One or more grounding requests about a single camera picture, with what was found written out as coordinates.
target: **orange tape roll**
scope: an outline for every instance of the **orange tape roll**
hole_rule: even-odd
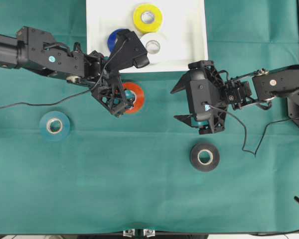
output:
[[[144,91],[142,90],[142,88],[139,85],[137,85],[135,83],[131,83],[131,82],[124,83],[123,88],[124,88],[124,90],[131,91],[132,94],[135,96],[135,100],[133,102],[134,107],[126,110],[125,113],[135,114],[143,107],[143,105],[145,103]]]

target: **white box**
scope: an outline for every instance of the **white box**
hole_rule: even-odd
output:
[[[142,3],[154,4],[163,14],[159,32],[168,39],[170,60],[121,73],[187,71],[189,63],[208,59],[204,0],[86,0],[88,53],[96,50],[109,56],[107,39],[118,28],[128,28],[141,37],[133,13]]]

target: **teal tape roll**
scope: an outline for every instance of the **teal tape roll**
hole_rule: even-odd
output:
[[[204,121],[196,121],[194,119],[194,117],[191,117],[190,118],[190,123],[191,123],[191,126],[195,126],[195,127],[203,127],[204,125],[208,125],[208,121],[204,120]]]
[[[70,133],[70,126],[69,118],[59,111],[46,113],[39,123],[41,135],[49,141],[65,139]]]

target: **black tape roll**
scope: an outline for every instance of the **black tape roll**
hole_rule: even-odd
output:
[[[202,161],[199,155],[203,152],[207,152],[209,159]],[[219,152],[218,149],[209,143],[198,143],[196,144],[190,152],[190,162],[191,164],[202,172],[208,172],[215,169],[219,163]]]

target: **green tablecloth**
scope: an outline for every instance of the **green tablecloth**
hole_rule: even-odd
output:
[[[231,76],[299,63],[296,0],[206,0],[208,50]],[[0,0],[0,33],[23,25],[86,48],[85,1]],[[0,111],[0,234],[104,233],[127,228],[179,232],[270,232],[299,228],[299,129],[272,126],[257,158],[240,150],[243,129],[198,134],[173,118],[188,112],[185,92],[169,91],[182,73],[126,74],[146,93],[139,114],[117,119],[90,95],[57,107]],[[0,105],[49,103],[83,88],[26,70],[0,69]],[[265,112],[236,111],[254,149],[264,125],[286,117],[275,99]],[[71,134],[47,142],[38,122],[66,113]],[[189,162],[200,141],[220,150],[219,166],[201,173]]]

